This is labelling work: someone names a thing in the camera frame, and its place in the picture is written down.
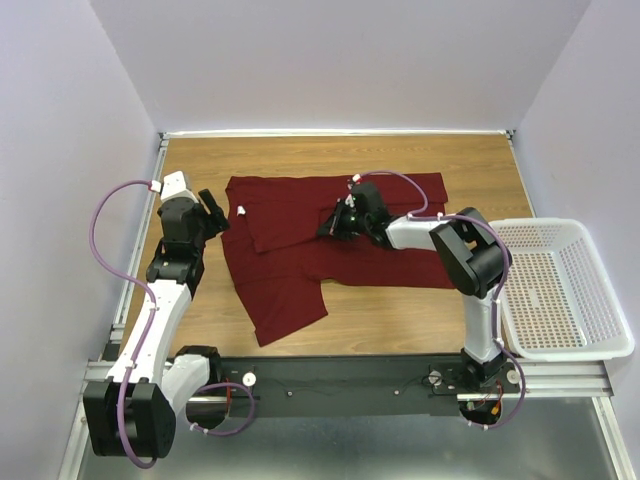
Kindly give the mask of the dark red t shirt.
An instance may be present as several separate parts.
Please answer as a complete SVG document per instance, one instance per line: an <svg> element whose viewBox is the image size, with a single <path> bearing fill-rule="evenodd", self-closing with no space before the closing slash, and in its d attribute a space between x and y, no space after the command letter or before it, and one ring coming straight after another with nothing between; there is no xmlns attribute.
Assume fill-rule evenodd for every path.
<svg viewBox="0 0 640 480"><path fill-rule="evenodd" d="M368 238L319 237L348 192L345 176L234 176L222 236L235 290L266 346L325 317L321 283L449 289L434 251L384 250Z"/></svg>

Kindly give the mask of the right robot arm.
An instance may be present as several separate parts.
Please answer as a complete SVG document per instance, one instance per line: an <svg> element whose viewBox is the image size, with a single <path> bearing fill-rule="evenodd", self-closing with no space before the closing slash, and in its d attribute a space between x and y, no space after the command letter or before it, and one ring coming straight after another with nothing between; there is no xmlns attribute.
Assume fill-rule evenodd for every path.
<svg viewBox="0 0 640 480"><path fill-rule="evenodd" d="M499 333L499 300L512 264L504 242L474 208L457 214L419 217L390 213L372 182L352 181L318 227L319 237L341 241L357 236L387 250L427 250L438 254L454 288L463 296L466 332L460 379L480 392L493 384L506 363Z"/></svg>

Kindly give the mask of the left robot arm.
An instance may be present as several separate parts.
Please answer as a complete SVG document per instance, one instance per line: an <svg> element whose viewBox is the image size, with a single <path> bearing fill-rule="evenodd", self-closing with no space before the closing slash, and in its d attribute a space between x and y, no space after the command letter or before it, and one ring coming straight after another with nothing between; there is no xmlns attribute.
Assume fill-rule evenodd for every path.
<svg viewBox="0 0 640 480"><path fill-rule="evenodd" d="M140 469L168 455L177 413L189 396L212 394L221 385L213 347L187 347L179 365L165 362L204 274L206 243L229 228L209 190L170 193L157 182L145 185L160 195L162 236L145 279L114 273L144 289L143 304L116 363L104 379L88 382L82 397L94 453L126 457Z"/></svg>

